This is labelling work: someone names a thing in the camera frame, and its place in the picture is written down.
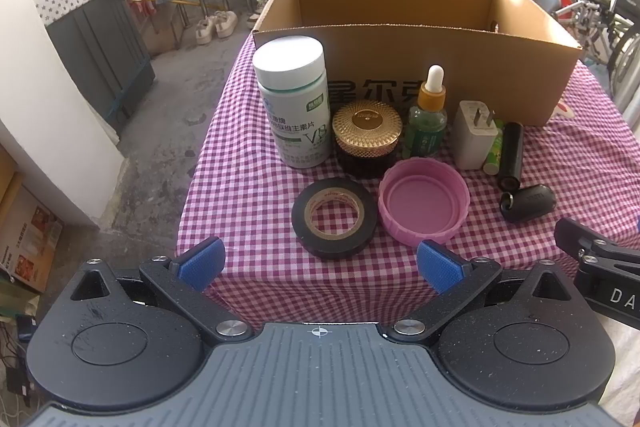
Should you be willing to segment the pink plastic lid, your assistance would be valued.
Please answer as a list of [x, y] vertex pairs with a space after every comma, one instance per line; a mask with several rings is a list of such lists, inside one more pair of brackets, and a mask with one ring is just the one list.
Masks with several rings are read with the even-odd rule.
[[460, 173], [433, 158], [398, 161], [378, 184], [378, 212], [385, 231], [410, 247], [427, 239], [447, 243], [461, 229], [470, 204]]

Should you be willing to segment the small black roller bottle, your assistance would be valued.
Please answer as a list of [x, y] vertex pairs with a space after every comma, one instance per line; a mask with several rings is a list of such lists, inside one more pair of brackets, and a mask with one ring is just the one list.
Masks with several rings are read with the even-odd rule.
[[501, 216], [509, 223], [523, 223], [548, 215], [556, 206], [556, 196], [548, 185], [522, 187], [503, 193], [499, 202]]

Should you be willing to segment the green lip balm tube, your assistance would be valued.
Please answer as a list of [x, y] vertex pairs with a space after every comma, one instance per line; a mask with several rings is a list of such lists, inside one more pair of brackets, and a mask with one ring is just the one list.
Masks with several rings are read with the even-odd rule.
[[500, 169], [503, 141], [503, 122], [499, 119], [496, 119], [495, 125], [498, 129], [498, 133], [495, 137], [494, 142], [492, 142], [491, 148], [483, 164], [483, 171], [484, 173], [488, 174], [488, 176], [497, 176]]

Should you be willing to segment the black electrical tape roll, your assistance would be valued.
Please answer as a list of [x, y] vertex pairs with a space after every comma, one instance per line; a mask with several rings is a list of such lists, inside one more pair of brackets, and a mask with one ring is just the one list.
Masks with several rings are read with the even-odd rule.
[[378, 208], [362, 184], [345, 178], [324, 179], [299, 193], [291, 222], [307, 253], [322, 260], [342, 260], [369, 245], [378, 225]]

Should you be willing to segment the green dropper bottle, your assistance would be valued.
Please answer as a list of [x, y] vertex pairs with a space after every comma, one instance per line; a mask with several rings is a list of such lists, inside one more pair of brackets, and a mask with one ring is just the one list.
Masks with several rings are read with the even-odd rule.
[[442, 66], [434, 64], [421, 84], [416, 104], [409, 109], [401, 151], [404, 159], [431, 157], [439, 150], [448, 119], [444, 76]]

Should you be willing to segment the white wall charger plug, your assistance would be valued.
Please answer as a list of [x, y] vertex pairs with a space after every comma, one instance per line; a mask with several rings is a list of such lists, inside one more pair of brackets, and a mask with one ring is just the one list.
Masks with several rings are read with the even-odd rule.
[[484, 102], [461, 101], [450, 136], [454, 165], [459, 170], [482, 168], [497, 135], [493, 110]]

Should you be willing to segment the black cylinder tube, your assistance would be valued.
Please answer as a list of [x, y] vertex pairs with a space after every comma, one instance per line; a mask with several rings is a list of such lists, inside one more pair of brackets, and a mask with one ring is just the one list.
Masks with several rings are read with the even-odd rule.
[[518, 122], [509, 122], [503, 127], [498, 187], [503, 192], [517, 192], [521, 186], [524, 150], [524, 127]]

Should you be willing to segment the purple checkered tablecloth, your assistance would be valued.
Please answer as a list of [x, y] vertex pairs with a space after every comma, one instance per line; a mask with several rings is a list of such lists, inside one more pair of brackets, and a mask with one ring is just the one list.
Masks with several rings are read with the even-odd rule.
[[[360, 254], [323, 261], [293, 231], [296, 196], [341, 172], [335, 160], [295, 170], [280, 159], [245, 40], [210, 121], [180, 219], [177, 248], [209, 236], [226, 247], [224, 271], [207, 288], [253, 326], [266, 322], [391, 322], [431, 297], [416, 253], [377, 229]], [[508, 269], [551, 259], [567, 272], [574, 261], [555, 246], [555, 222], [570, 217], [628, 248], [639, 245], [639, 144], [585, 66], [562, 96], [568, 114], [524, 136], [522, 180], [556, 196], [548, 216], [510, 225], [499, 191], [480, 171], [465, 175], [471, 204], [449, 248], [465, 258], [491, 257]]]

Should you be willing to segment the cardboard box on floor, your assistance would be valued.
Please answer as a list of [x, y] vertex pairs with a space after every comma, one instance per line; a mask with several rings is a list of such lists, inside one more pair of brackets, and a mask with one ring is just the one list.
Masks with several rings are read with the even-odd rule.
[[25, 187], [24, 174], [1, 149], [1, 273], [36, 293], [47, 288], [64, 223]]

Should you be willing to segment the gold lid dark jar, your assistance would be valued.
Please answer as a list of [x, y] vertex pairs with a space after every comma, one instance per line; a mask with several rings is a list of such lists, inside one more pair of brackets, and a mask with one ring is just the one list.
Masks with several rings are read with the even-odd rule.
[[402, 132], [396, 109], [378, 101], [358, 100], [332, 118], [337, 161], [357, 179], [382, 178], [395, 164]]

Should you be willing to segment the white vitamin bottle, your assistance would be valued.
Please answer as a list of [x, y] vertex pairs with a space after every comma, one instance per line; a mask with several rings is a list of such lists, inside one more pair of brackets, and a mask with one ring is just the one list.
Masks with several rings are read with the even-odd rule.
[[286, 165], [316, 167], [331, 154], [331, 112], [320, 41], [281, 37], [260, 46], [253, 67], [277, 149]]

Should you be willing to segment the dark grey cabinet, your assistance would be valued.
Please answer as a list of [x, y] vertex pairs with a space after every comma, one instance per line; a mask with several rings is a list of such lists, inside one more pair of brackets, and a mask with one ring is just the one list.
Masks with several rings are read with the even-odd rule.
[[156, 79], [126, 0], [91, 0], [47, 33], [82, 96], [122, 132]]

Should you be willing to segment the white sneaker left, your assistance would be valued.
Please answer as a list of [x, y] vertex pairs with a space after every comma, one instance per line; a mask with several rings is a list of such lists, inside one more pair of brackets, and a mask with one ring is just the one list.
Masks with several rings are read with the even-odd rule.
[[198, 46], [205, 46], [213, 40], [215, 22], [213, 17], [202, 18], [195, 28], [195, 41]]

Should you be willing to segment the white sneaker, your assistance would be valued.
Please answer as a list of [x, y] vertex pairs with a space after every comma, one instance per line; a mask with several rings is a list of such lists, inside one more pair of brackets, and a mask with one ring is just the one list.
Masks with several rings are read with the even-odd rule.
[[238, 24], [238, 16], [233, 11], [217, 11], [214, 15], [214, 25], [219, 39], [229, 38]]
[[205, 46], [213, 40], [215, 22], [213, 17], [202, 18], [195, 28], [195, 41], [198, 46]]

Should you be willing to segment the white sneaker right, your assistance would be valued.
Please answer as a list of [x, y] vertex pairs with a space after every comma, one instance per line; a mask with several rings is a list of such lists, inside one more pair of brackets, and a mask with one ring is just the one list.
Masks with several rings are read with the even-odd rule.
[[217, 11], [214, 15], [214, 25], [219, 39], [229, 38], [238, 24], [238, 16], [233, 11]]

